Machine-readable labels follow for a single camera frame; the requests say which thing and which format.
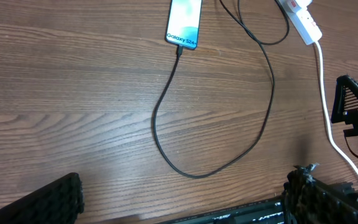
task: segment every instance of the wooden table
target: wooden table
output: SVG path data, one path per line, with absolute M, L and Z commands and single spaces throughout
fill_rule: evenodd
M 234 10 L 235 1 L 225 3 Z M 351 181 L 358 189 L 324 132 L 314 47 L 292 24 L 286 40 L 265 47 L 277 87 L 258 145 L 207 179 L 174 172 L 150 128 L 175 61 L 176 47 L 164 40 L 169 6 L 169 0 L 0 0 L 0 208 L 69 172 L 79 173 L 84 187 L 85 213 L 77 223 L 162 217 L 156 222 L 273 197 L 293 165 L 312 162 L 321 164 L 314 175 L 325 183 Z M 315 0 L 309 9 L 323 31 L 332 108 L 336 78 L 358 79 L 358 1 Z M 285 33 L 273 1 L 244 1 L 242 10 L 259 39 Z M 248 148 L 260 131 L 270 79 L 258 45 L 219 1 L 204 1 L 199 47 L 184 51 L 158 114 L 171 160 L 204 174 Z M 345 125 L 333 127 L 349 154 Z M 358 153 L 358 140 L 351 146 Z

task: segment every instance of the smartphone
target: smartphone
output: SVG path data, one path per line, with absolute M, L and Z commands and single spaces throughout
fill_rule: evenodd
M 202 0 L 172 0 L 165 39 L 189 49 L 197 48 Z

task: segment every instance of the power strip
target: power strip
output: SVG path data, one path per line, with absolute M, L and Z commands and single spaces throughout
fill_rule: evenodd
M 291 19 L 293 25 L 301 35 L 303 41 L 305 41 L 306 45 L 310 45 L 314 42 L 317 42 L 323 36 L 323 33 L 320 31 L 320 28 L 313 20 L 307 8 L 300 9 L 295 13 L 291 10 L 289 4 L 291 4 L 293 7 L 296 7 L 296 1 L 278 1 L 284 8 L 287 16 Z

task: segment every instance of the brown tabletop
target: brown tabletop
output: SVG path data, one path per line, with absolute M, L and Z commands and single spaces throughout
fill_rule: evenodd
M 234 10 L 235 1 L 225 3 Z M 0 208 L 69 172 L 84 187 L 77 223 L 161 221 L 273 197 L 293 165 L 314 162 L 316 178 L 358 189 L 324 131 L 315 49 L 292 24 L 287 39 L 265 47 L 276 92 L 258 145 L 206 179 L 174 172 L 150 127 L 175 62 L 176 47 L 164 39 L 169 7 L 169 0 L 0 0 Z M 358 79 L 358 1 L 315 0 L 309 10 L 323 32 L 331 110 L 336 78 Z M 260 40 L 285 33 L 273 1 L 244 1 L 242 13 Z M 184 51 L 158 113 L 160 142 L 180 169 L 207 173 L 254 142 L 270 91 L 259 46 L 218 0 L 205 0 L 198 48 Z M 333 126 L 334 140 L 358 167 L 344 128 Z M 350 145 L 358 153 L 358 139 Z

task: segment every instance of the white cable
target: white cable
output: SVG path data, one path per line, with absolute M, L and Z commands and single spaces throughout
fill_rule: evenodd
M 335 144 L 333 139 L 333 134 L 331 132 L 331 122 L 329 120 L 328 110 L 327 110 L 327 103 L 326 103 L 326 94 L 324 90 L 324 68 L 323 68 L 323 51 L 321 50 L 320 44 L 316 41 L 316 47 L 318 49 L 319 55 L 319 64 L 320 64 L 320 93 L 321 93 L 321 101 L 323 102 L 323 112 L 324 112 L 324 121 L 326 123 L 326 130 L 329 143 L 333 146 L 333 148 L 351 165 L 354 169 L 354 172 L 358 175 L 358 168 L 354 163 L 349 159 L 349 157 L 342 152 L 342 150 Z

